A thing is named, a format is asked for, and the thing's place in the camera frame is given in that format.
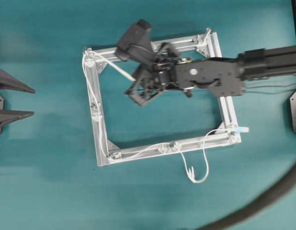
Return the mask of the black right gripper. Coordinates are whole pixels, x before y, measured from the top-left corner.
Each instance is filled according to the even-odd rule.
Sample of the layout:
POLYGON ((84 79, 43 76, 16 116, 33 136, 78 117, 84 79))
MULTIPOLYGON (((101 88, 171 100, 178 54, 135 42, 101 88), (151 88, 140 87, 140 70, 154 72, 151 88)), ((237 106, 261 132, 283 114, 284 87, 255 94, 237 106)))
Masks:
POLYGON ((151 65, 140 64, 132 74, 135 82, 125 91, 137 105, 145 106, 166 91, 181 91, 188 98, 192 97, 193 86, 179 88, 173 67, 190 63, 191 59, 181 58, 178 50, 171 43, 162 43, 154 54, 151 65))

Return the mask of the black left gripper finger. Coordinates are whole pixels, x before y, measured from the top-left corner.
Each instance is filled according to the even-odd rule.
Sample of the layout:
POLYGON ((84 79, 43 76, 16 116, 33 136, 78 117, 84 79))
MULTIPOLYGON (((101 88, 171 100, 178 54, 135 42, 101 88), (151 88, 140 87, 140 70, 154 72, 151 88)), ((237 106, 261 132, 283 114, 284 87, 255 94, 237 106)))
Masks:
POLYGON ((0 89, 14 90, 27 93, 35 93, 36 91, 13 77, 6 71, 0 69, 0 89))
POLYGON ((17 120, 28 118, 34 114, 31 111, 0 110, 0 134, 4 126, 17 120))

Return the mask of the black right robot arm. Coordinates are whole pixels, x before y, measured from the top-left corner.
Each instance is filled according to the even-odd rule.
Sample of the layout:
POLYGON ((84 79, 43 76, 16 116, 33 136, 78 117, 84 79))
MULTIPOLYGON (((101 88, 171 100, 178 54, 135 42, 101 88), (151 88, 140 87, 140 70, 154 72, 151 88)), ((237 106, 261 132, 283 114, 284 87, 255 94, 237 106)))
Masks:
POLYGON ((214 97, 240 96, 245 81, 296 74, 296 46, 256 49, 236 58, 211 57, 202 60, 161 55, 150 66, 140 65, 133 73, 135 82, 125 94, 145 106, 166 91, 207 89, 214 97))

